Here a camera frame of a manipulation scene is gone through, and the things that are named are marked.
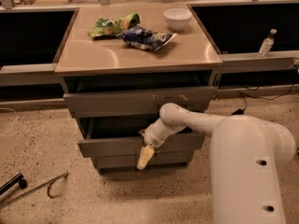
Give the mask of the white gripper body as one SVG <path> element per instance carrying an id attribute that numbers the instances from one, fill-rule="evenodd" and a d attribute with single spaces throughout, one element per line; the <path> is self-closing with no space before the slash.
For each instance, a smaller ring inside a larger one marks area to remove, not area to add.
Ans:
<path id="1" fill-rule="evenodd" d="M 179 133 L 183 129 L 183 125 L 170 125 L 158 118 L 148 128 L 144 129 L 146 130 L 146 136 L 143 137 L 143 142 L 146 146 L 158 148 L 169 136 Z"/>

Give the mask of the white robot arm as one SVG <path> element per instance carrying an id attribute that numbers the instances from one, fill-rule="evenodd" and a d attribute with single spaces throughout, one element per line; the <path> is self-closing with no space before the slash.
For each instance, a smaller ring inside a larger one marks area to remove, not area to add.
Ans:
<path id="1" fill-rule="evenodd" d="M 277 168 L 297 148 L 284 126 L 245 115 L 230 117 L 189 111 L 168 103 L 142 132 L 137 168 L 156 148 L 186 128 L 210 138 L 210 180 L 214 224 L 286 224 Z"/>

